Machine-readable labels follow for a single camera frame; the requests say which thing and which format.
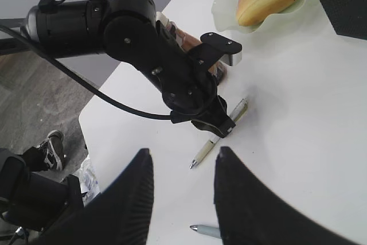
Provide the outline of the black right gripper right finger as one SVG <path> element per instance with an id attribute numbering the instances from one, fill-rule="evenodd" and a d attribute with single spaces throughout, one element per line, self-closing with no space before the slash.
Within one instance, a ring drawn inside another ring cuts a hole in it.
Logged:
<path id="1" fill-rule="evenodd" d="M 261 165 L 219 149 L 214 204 L 224 244 L 365 244 L 366 170 L 329 157 Z"/>

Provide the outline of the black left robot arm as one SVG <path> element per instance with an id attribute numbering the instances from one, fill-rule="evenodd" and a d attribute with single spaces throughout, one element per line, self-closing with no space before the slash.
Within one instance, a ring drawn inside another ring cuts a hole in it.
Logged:
<path id="1" fill-rule="evenodd" d="M 219 137 L 235 126 L 210 68 L 241 45 L 205 34 L 202 43 L 183 50 L 156 18 L 153 0 L 40 0 L 21 30 L 54 59 L 105 53 L 132 65 L 161 93 L 173 123 L 189 121 Z"/>

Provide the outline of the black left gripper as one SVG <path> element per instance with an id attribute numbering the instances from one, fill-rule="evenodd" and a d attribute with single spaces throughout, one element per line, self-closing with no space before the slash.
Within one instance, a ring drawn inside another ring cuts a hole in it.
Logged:
<path id="1" fill-rule="evenodd" d="M 160 21 L 117 17 L 104 29 L 104 49 L 115 60 L 132 65 L 161 92 L 162 99 L 179 113 L 201 113 L 216 94 L 214 78 L 199 71 Z M 194 127 L 225 138 L 236 126 L 219 95 L 212 102 L 213 119 L 192 119 Z"/>

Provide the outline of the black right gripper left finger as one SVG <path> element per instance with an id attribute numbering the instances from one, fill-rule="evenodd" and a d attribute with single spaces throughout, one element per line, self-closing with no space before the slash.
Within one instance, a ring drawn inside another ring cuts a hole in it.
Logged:
<path id="1" fill-rule="evenodd" d="M 153 160 L 140 149 L 104 192 L 31 243 L 146 244 L 153 204 Z"/>

